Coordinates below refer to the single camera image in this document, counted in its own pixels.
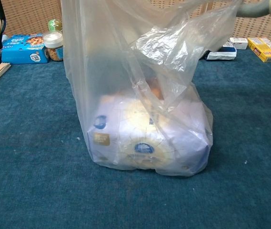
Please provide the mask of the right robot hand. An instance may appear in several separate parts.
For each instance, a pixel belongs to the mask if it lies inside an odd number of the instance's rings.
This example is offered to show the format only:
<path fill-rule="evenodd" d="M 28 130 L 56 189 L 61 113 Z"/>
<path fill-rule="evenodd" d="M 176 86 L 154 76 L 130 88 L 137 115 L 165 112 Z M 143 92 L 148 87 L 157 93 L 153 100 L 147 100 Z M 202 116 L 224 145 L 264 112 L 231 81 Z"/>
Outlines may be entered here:
<path fill-rule="evenodd" d="M 271 0 L 262 0 L 256 3 L 242 3 L 236 17 L 241 18 L 259 18 L 271 15 Z"/>

